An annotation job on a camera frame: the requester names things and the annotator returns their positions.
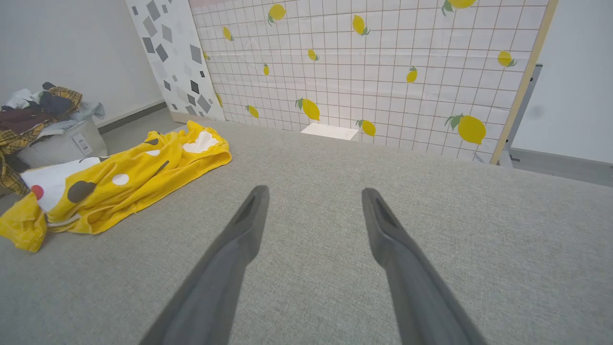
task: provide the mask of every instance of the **white wall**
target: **white wall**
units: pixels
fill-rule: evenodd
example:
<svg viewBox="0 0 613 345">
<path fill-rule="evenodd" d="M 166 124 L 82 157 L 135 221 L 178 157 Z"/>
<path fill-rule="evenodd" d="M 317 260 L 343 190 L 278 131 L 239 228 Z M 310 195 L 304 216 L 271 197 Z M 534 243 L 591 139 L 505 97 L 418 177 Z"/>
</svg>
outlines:
<svg viewBox="0 0 613 345">
<path fill-rule="evenodd" d="M 613 163 L 611 13 L 611 0 L 560 0 L 513 148 Z"/>
<path fill-rule="evenodd" d="M 0 103 L 49 81 L 104 104 L 103 125 L 163 101 L 123 0 L 0 5 Z"/>
</svg>

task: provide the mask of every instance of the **white dot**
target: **white dot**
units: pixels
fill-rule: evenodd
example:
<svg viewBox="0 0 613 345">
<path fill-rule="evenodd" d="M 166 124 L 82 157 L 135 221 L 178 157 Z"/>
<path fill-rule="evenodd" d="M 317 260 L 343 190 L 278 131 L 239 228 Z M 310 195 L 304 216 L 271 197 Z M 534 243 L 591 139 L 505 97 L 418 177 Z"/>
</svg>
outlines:
<svg viewBox="0 0 613 345">
<path fill-rule="evenodd" d="M 130 180 L 130 177 L 126 174 L 118 174 L 113 176 L 113 183 L 116 185 L 124 185 Z"/>
</svg>

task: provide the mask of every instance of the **maroon cloth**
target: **maroon cloth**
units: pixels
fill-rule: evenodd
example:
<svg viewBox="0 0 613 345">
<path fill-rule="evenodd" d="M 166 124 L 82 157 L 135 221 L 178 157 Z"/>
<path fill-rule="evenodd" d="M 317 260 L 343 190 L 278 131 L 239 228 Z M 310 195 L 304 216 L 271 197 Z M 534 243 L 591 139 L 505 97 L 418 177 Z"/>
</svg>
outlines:
<svg viewBox="0 0 613 345">
<path fill-rule="evenodd" d="M 17 134 L 24 133 L 32 127 L 43 123 L 53 116 L 46 112 L 33 115 L 33 107 L 0 112 L 0 130 L 12 130 Z"/>
</svg>

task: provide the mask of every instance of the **crumpled yellow cloth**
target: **crumpled yellow cloth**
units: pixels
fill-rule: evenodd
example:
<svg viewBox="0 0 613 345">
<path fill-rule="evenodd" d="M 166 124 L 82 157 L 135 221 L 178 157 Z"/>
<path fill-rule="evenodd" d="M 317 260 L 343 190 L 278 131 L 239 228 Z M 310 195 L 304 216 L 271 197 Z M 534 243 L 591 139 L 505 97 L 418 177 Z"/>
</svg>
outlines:
<svg viewBox="0 0 613 345">
<path fill-rule="evenodd" d="M 200 152 L 203 137 L 214 144 Z M 147 141 L 132 149 L 86 158 L 100 162 L 68 176 L 59 201 L 53 200 L 46 214 L 38 202 L 49 197 L 51 188 L 32 186 L 0 217 L 0 235 L 17 248 L 37 252 L 47 231 L 98 234 L 231 159 L 227 141 L 195 122 L 188 123 L 187 133 L 149 132 Z"/>
</svg>

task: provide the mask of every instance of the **lemon wallpaper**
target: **lemon wallpaper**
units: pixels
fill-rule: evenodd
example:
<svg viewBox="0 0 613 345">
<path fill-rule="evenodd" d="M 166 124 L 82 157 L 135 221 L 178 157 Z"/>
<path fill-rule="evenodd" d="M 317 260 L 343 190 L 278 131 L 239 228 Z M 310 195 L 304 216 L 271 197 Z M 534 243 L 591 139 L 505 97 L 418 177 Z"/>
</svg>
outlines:
<svg viewBox="0 0 613 345">
<path fill-rule="evenodd" d="M 490 163 L 548 0 L 192 5 L 226 120 Z"/>
</svg>

